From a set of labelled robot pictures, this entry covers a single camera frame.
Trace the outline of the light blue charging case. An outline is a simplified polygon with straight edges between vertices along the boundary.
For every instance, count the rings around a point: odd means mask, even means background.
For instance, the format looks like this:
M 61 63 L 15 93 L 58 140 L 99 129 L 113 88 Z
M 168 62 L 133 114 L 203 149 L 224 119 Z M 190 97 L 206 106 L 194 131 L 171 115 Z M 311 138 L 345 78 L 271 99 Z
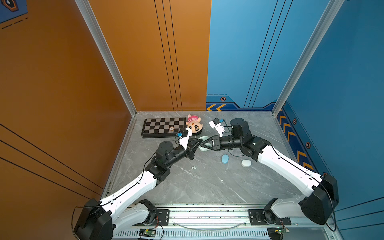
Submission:
M 222 155 L 221 162 L 223 164 L 227 164 L 229 162 L 229 156 L 228 155 Z

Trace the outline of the white earbud charging case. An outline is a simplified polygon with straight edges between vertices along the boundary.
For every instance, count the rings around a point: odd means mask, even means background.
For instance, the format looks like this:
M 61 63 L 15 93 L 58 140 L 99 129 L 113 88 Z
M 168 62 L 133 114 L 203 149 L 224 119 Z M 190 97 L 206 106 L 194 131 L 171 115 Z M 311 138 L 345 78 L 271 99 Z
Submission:
M 252 162 L 250 160 L 242 160 L 241 161 L 241 165 L 244 168 L 248 168 L 248 167 L 250 167 L 252 165 Z

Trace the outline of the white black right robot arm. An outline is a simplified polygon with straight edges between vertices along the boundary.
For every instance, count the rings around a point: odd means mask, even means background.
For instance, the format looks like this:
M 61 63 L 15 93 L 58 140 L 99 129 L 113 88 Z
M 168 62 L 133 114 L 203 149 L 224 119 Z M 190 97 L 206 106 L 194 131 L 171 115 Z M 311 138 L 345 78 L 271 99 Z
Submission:
M 325 225 L 339 203 L 337 180 L 331 175 L 320 175 L 306 169 L 280 153 L 269 141 L 253 135 L 242 118 L 231 120 L 231 133 L 215 118 L 209 122 L 218 134 L 203 141 L 201 146 L 213 151 L 238 148 L 246 156 L 274 170 L 301 195 L 296 198 L 270 200 L 263 209 L 262 220 L 269 225 L 285 218 L 306 217 L 318 225 Z

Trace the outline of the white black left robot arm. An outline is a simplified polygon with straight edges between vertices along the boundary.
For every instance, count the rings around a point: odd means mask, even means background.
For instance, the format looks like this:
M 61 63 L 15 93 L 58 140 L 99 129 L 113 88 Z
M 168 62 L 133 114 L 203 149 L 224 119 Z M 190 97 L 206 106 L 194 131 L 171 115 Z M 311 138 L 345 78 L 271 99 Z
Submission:
M 131 206 L 143 194 L 154 189 L 171 172 L 171 166 L 183 158 L 193 160 L 201 139 L 186 145 L 165 141 L 145 163 L 142 173 L 117 192 L 99 201 L 91 199 L 81 207 L 79 219 L 71 228 L 77 240 L 111 240 L 116 234 L 136 224 L 155 222 L 157 208 L 149 200 Z

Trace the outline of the pink plush doll head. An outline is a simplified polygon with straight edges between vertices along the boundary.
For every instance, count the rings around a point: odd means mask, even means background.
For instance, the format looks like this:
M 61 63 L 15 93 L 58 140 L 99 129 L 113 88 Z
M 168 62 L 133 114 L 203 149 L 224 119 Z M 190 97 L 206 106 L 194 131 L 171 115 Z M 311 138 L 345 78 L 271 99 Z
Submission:
M 196 115 L 188 115 L 186 127 L 192 130 L 193 135 L 200 135 L 203 131 L 202 119 Z

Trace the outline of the black folding chess board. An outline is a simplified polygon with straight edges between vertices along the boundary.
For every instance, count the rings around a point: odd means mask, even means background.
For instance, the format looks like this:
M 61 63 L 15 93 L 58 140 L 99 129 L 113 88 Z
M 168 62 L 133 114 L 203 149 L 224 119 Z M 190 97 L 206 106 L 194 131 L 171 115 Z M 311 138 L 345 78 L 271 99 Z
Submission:
M 186 118 L 145 119 L 142 127 L 143 139 L 175 137 L 180 129 L 186 127 Z

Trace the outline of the green circuit board left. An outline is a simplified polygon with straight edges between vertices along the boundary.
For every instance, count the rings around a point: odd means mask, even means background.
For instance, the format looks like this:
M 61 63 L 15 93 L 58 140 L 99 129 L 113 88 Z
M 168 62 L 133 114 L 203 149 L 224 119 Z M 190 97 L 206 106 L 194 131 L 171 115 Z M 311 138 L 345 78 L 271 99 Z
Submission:
M 140 229 L 139 230 L 139 239 L 145 238 L 155 238 L 156 237 L 156 229 Z

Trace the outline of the green circuit board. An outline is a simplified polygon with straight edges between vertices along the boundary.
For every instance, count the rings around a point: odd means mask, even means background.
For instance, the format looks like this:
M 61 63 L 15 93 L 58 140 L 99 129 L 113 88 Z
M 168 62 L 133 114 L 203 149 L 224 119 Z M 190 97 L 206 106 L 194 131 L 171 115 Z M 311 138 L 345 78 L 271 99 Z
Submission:
M 155 238 L 156 237 L 156 229 L 140 229 L 139 230 L 139 239 L 145 238 Z
M 277 234 L 277 235 L 284 235 L 285 233 L 289 233 L 289 232 L 290 232 L 290 229 L 287 227 L 279 227 L 273 230 L 273 234 Z

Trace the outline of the green circuit board right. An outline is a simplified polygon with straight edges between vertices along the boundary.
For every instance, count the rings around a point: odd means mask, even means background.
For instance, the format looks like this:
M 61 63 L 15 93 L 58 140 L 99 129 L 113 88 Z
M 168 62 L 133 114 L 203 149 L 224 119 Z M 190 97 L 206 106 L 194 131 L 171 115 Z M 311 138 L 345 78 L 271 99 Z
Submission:
M 273 230 L 273 234 L 277 234 L 277 235 L 284 235 L 285 233 L 289 233 L 289 232 L 290 232 L 290 229 L 287 227 L 279 227 Z

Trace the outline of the aluminium corner post left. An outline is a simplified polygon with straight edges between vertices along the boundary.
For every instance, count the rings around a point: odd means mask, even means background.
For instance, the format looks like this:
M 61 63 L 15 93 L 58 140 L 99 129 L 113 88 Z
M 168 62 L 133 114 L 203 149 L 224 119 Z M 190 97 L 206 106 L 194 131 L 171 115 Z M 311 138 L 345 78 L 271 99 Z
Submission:
M 118 65 L 113 57 L 113 54 L 110 50 L 110 47 L 107 43 L 107 40 L 103 34 L 103 31 L 98 23 L 98 20 L 94 14 L 94 11 L 91 7 L 89 1 L 86 0 L 75 0 L 78 9 L 99 49 L 99 52 L 102 55 L 102 58 L 110 71 L 110 74 L 128 108 L 132 117 L 136 117 L 137 110 L 133 103 L 133 100 L 130 96 L 128 88 L 124 82 L 124 79 L 121 75 L 121 72 L 118 68 Z

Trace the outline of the aluminium corner post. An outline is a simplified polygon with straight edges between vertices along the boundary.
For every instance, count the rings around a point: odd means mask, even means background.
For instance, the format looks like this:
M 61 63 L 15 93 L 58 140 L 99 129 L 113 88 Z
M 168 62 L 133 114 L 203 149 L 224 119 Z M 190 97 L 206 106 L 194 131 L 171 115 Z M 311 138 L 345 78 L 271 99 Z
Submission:
M 110 74 L 128 108 L 132 117 L 136 117 L 137 110 L 133 103 L 133 100 L 130 96 L 128 88 L 124 82 L 124 79 L 121 75 L 121 72 L 118 68 L 118 65 L 113 57 L 113 54 L 110 50 L 110 47 L 107 43 L 107 40 L 103 34 L 103 31 L 98 23 L 98 20 L 94 14 L 94 11 L 91 7 L 89 1 L 86 0 L 75 0 L 78 9 L 99 49 L 99 52 L 102 55 L 102 58 L 110 71 Z
M 302 73 L 310 62 L 313 54 L 327 33 L 329 27 L 331 26 L 344 2 L 344 0 L 331 0 L 328 2 L 299 60 L 297 61 L 290 77 L 288 78 L 281 94 L 279 95 L 279 98 L 272 110 L 272 115 L 274 117 L 276 117 L 280 110 L 283 108 L 284 103 L 287 101 L 289 95 L 300 79 Z

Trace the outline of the aluminium corner post right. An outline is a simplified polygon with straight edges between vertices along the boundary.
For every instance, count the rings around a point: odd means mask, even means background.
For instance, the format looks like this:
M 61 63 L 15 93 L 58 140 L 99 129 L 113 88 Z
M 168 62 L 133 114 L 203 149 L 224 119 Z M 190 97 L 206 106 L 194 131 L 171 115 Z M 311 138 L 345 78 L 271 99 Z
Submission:
M 299 60 L 297 61 L 290 77 L 288 78 L 281 94 L 279 95 L 279 98 L 272 110 L 272 115 L 274 117 L 276 117 L 280 110 L 283 108 L 284 103 L 287 101 L 289 95 L 300 79 L 302 73 L 310 62 L 313 54 L 327 33 L 329 27 L 331 26 L 344 2 L 344 0 L 331 0 L 328 2 Z

